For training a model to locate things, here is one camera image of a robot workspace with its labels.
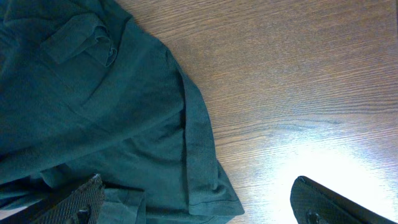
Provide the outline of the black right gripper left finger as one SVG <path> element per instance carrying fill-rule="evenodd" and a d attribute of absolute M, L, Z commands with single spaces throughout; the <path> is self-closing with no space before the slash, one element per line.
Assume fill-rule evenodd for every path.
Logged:
<path fill-rule="evenodd" d="M 1 224 L 96 224 L 105 199 L 99 174 L 67 185 Z"/>

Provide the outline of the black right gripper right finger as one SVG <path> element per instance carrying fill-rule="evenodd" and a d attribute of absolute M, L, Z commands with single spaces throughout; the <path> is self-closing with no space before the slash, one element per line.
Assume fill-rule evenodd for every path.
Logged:
<path fill-rule="evenodd" d="M 306 176 L 295 179 L 290 205 L 299 224 L 396 224 Z"/>

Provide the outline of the dark green t-shirt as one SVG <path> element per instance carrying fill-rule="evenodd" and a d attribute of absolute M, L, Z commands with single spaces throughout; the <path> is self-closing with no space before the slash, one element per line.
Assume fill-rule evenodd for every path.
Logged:
<path fill-rule="evenodd" d="M 68 223 L 227 223 L 244 213 L 205 102 L 115 1 L 1 2 L 1 211 L 97 175 Z"/>

